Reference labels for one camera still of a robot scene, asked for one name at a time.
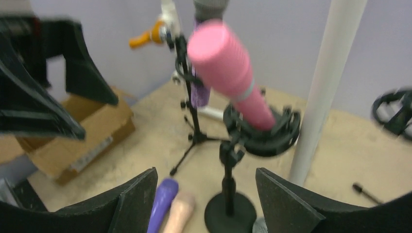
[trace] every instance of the microphone stand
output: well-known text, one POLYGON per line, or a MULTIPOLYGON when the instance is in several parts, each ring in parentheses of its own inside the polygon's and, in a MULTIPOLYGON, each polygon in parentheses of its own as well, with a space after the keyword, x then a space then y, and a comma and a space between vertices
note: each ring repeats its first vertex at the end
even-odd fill
POLYGON ((192 122, 193 122, 193 124, 191 124, 189 122, 189 119, 186 116, 184 117, 185 122, 193 129, 193 133, 189 133, 188 135, 188 140, 191 141, 192 144, 185 151, 185 153, 183 154, 179 162, 171 169, 169 174, 170 176, 174 176, 177 172, 177 169, 180 167, 182 162, 186 159, 187 155, 190 153, 190 151, 195 146, 200 145, 207 141, 221 141, 222 139, 215 138, 215 137, 208 137, 205 133, 203 133, 200 130, 198 112, 191 104, 190 83, 191 82, 201 83, 201 81, 199 79, 196 79, 191 74, 191 69, 188 65, 188 60, 187 60, 187 42, 186 42, 185 37, 181 34, 179 37, 175 38, 174 41, 168 40, 168 45, 170 49, 175 49, 176 51, 176 62, 175 62, 176 67, 175 68, 176 68, 177 73, 185 80, 186 88, 188 91, 188 100, 181 101, 180 107, 182 108, 182 110, 186 108, 189 109, 189 112, 192 116, 192 122))
POLYGON ((242 150, 235 152, 239 142, 240 137, 233 137, 231 141, 223 141, 219 148, 224 178, 222 192, 215 195, 205 209, 205 224, 210 233, 250 233, 257 218, 252 202, 236 192, 232 170, 245 154, 242 150))

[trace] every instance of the tripod stand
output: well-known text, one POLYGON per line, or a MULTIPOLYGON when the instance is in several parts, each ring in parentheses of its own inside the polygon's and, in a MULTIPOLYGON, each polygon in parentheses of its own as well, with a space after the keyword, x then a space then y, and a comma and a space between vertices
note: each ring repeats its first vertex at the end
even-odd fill
POLYGON ((180 167, 182 162, 186 159, 187 155, 190 153, 190 151, 196 146, 200 145, 204 142, 207 141, 221 141, 222 139, 215 138, 215 137, 208 137, 205 133, 203 133, 200 130, 199 126, 199 119, 198 119, 198 113, 197 110, 193 107, 191 104, 191 82, 197 82, 201 83, 199 79, 196 79, 192 74, 191 74, 191 69, 188 65, 187 62, 187 42, 186 39, 183 35, 179 36, 178 38, 175 39, 174 43, 169 43, 169 47, 175 48, 176 49, 176 62, 175 62, 175 68, 176 71, 179 73, 179 75, 185 79, 185 84, 186 88, 188 91, 188 100, 186 101, 181 101, 180 102, 180 107, 182 109, 189 109, 189 112, 192 116, 192 122, 191 124, 189 122, 189 119, 185 116, 184 120, 185 122, 193 129, 193 133, 189 133, 188 135, 188 140, 192 142, 190 147, 185 151, 183 154, 183 157, 179 160, 179 162, 171 169, 170 171, 170 176, 174 176, 177 172, 177 169, 180 167))

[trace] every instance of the white pole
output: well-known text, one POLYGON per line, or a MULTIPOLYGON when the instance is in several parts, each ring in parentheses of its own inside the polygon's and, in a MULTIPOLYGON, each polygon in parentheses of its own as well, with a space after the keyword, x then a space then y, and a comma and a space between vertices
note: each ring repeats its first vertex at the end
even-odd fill
POLYGON ((367 0, 332 0, 289 181, 303 186, 367 0))

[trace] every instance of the box label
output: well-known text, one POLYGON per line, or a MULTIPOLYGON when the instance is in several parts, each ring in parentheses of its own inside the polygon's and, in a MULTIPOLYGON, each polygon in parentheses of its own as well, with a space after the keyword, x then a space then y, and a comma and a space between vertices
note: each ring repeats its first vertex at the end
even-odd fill
POLYGON ((77 172, 83 170, 100 152, 106 149, 113 142, 113 137, 110 136, 103 140, 98 146, 89 151, 85 156, 77 160, 71 165, 71 168, 77 172))

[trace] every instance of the white wall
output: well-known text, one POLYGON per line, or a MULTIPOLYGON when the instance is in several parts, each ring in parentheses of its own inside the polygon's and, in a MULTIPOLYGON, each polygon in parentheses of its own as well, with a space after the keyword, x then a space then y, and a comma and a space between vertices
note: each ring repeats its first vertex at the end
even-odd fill
MULTIPOLYGON (((225 20, 257 82, 307 98, 330 0, 232 0, 225 20)), ((369 0, 333 108, 370 117, 384 92, 412 85, 412 1, 369 0)))
MULTIPOLYGON (((26 9, 28 0, 0 0, 26 9)), ((147 46, 130 51, 128 39, 150 28, 160 0, 30 0, 39 16, 81 20, 89 52, 105 79, 139 97, 168 80, 173 55, 147 46)), ((175 0, 187 36, 192 0, 175 0)), ((330 0, 231 0, 224 19, 249 49, 259 84, 307 98, 330 0)), ((412 1, 369 0, 346 64, 333 108, 369 117, 383 92, 410 82, 412 1)), ((64 96, 64 64, 49 67, 52 95, 64 96)))
MULTIPOLYGON (((131 51, 128 40, 147 29, 145 19, 156 19, 156 9, 137 13, 128 9, 127 0, 0 0, 0 11, 30 9, 40 17, 69 16, 81 21, 88 51, 109 84, 138 97, 150 93, 170 78, 171 53, 166 48, 131 51)), ((48 62, 50 93, 56 99, 66 97, 63 58, 48 62)))

